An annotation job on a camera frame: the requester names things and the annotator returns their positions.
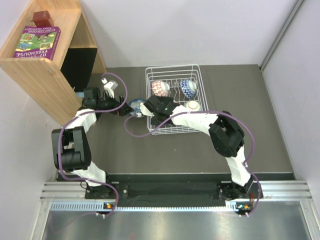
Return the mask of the red patterned white bowl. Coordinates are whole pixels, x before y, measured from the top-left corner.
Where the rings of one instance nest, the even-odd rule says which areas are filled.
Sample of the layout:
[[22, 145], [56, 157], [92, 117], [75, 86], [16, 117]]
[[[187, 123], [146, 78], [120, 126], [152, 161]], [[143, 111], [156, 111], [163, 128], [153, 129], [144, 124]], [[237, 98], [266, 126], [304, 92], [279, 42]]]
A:
[[170, 95], [170, 86], [168, 83], [157, 80], [151, 85], [152, 92], [158, 97], [168, 97]]

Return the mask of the dark blue bottom bowl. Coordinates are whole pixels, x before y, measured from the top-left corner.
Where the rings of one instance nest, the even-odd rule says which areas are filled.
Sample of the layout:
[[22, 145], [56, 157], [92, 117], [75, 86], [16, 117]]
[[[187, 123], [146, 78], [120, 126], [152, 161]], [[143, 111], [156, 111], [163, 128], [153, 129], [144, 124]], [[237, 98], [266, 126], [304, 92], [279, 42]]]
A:
[[133, 99], [128, 103], [128, 106], [132, 108], [130, 115], [135, 118], [142, 118], [144, 115], [141, 113], [140, 104], [143, 104], [146, 100], [143, 98]]

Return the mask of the pale green bowl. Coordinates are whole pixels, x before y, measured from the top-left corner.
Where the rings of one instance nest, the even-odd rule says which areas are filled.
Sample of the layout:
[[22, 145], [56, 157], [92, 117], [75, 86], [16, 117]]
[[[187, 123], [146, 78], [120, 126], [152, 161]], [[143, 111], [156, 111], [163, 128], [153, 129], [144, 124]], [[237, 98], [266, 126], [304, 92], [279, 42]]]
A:
[[195, 101], [195, 100], [187, 101], [184, 104], [184, 107], [187, 108], [189, 111], [192, 111], [192, 112], [202, 111], [201, 104], [198, 101]]

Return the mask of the orange red patterned bowl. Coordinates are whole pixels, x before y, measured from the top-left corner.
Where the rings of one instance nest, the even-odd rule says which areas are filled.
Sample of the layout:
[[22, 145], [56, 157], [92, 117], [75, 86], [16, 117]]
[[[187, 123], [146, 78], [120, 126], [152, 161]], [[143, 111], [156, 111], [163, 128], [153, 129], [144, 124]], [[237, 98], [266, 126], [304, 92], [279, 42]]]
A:
[[186, 98], [192, 99], [195, 97], [197, 93], [197, 85], [194, 81], [190, 79], [181, 79], [179, 86], [181, 92]]

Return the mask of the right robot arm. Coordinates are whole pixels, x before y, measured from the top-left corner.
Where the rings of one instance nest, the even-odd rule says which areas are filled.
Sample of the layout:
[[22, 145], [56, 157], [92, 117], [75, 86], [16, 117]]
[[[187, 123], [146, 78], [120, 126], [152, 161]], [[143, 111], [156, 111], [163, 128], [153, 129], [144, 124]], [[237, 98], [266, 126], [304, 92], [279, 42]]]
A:
[[230, 183], [217, 184], [221, 199], [230, 201], [251, 193], [254, 179], [247, 170], [245, 133], [229, 112], [194, 111], [174, 102], [171, 97], [155, 95], [140, 104], [140, 111], [142, 115], [150, 116], [159, 127], [166, 123], [184, 126], [210, 137], [214, 149], [225, 157], [231, 172]]

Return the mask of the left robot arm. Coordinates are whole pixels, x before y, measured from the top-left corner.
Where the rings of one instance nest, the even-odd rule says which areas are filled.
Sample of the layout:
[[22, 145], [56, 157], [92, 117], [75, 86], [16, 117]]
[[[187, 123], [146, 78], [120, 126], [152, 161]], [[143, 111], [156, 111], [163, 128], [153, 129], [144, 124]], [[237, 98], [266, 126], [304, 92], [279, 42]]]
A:
[[84, 89], [82, 105], [75, 117], [51, 133], [55, 167], [66, 180], [69, 179], [66, 174], [71, 173], [76, 176], [75, 180], [85, 182], [87, 199], [107, 199], [114, 196], [116, 190], [109, 175], [93, 162], [86, 133], [104, 112], [125, 116], [132, 111], [123, 96], [115, 98], [115, 86], [103, 88], [103, 91], [97, 87]]

